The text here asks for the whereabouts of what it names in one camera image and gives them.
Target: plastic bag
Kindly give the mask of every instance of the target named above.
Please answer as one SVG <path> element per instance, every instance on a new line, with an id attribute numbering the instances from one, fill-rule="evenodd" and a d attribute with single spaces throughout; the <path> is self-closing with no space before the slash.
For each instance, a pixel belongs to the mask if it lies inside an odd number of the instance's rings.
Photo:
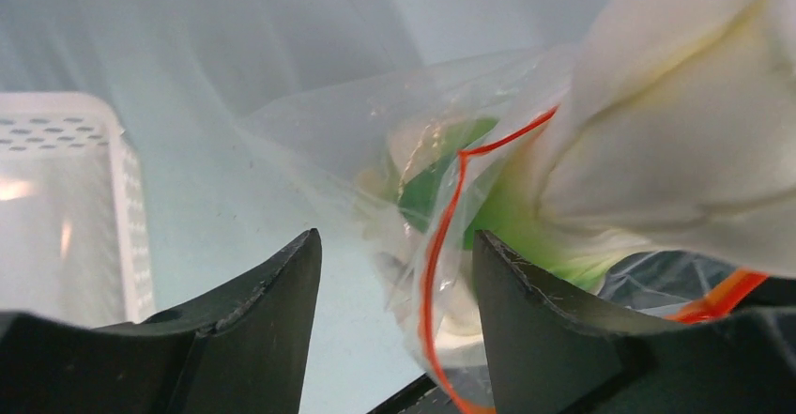
<path id="1" fill-rule="evenodd" d="M 570 47 L 490 54 L 277 100 L 238 124 L 253 152 L 280 156 L 274 164 L 318 212 L 365 239 L 407 350 L 470 412 L 493 404 L 469 277 L 470 225 L 506 158 L 569 89 L 573 63 Z M 424 280 L 431 263 L 434 279 Z M 604 281 L 559 276 L 663 315 L 726 274 L 691 254 L 651 253 L 625 259 Z"/>

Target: white plastic basket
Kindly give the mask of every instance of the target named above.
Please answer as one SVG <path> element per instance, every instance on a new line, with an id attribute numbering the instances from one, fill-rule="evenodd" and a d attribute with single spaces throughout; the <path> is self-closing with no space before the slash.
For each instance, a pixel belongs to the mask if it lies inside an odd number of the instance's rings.
<path id="1" fill-rule="evenodd" d="M 141 170 L 81 93 L 0 94 L 0 309 L 95 328 L 155 313 Z"/>

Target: orange strip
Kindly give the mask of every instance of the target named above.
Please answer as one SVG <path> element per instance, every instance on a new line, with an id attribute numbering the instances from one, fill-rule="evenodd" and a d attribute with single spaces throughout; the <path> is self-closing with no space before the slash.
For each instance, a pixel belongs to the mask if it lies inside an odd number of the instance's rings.
<path id="1" fill-rule="evenodd" d="M 685 324 L 694 324 L 724 317 L 767 278 L 768 276 L 762 273 L 735 270 L 704 298 L 688 303 L 678 313 L 667 318 Z"/>
<path id="2" fill-rule="evenodd" d="M 459 198 L 462 195 L 462 189 L 465 185 L 465 176 L 467 175 L 467 163 L 470 158 L 483 156 L 490 153 L 495 149 L 505 146 L 510 142 L 522 137 L 523 135 L 531 132 L 544 124 L 547 120 L 553 117 L 558 109 L 558 106 L 553 107 L 549 111 L 540 115 L 532 122 L 530 122 L 523 129 L 497 141 L 493 144 L 479 146 L 473 149 L 461 149 L 457 152 L 459 160 L 459 178 L 456 182 L 456 190 L 453 193 L 451 201 L 445 208 L 442 218 L 439 221 L 439 227 L 432 235 L 430 247 L 426 250 L 426 268 L 421 275 L 421 312 L 420 312 L 420 325 L 418 327 L 418 334 L 421 337 L 423 353 L 431 364 L 431 369 L 434 372 L 437 380 L 439 381 L 442 389 L 451 397 L 453 403 L 463 414 L 496 414 L 493 407 L 479 406 L 461 397 L 458 392 L 453 388 L 448 377 L 442 369 L 442 364 L 439 362 L 439 357 L 436 355 L 434 348 L 434 322 L 433 322 L 433 297 L 434 297 L 434 279 L 436 276 L 436 264 L 439 259 L 439 254 L 442 251 L 442 244 L 445 242 L 445 236 L 451 227 L 453 214 L 459 204 Z"/>

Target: light blue surface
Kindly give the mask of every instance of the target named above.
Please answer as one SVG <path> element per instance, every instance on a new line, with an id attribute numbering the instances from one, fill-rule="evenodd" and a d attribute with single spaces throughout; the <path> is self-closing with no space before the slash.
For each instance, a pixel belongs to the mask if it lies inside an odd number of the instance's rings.
<path id="1" fill-rule="evenodd" d="M 110 102 L 144 164 L 157 302 L 194 297 L 309 226 L 325 256 L 303 414 L 361 413 L 420 374 L 356 242 L 231 122 L 439 61 L 577 40 L 606 0 L 2 0 L 0 88 Z"/>

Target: white container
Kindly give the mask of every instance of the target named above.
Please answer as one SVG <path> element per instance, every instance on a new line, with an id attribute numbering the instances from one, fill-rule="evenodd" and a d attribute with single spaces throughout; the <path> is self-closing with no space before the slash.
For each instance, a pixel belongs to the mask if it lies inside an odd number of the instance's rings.
<path id="1" fill-rule="evenodd" d="M 0 94 L 0 309 L 84 327 L 155 312 L 141 170 L 81 93 Z"/>

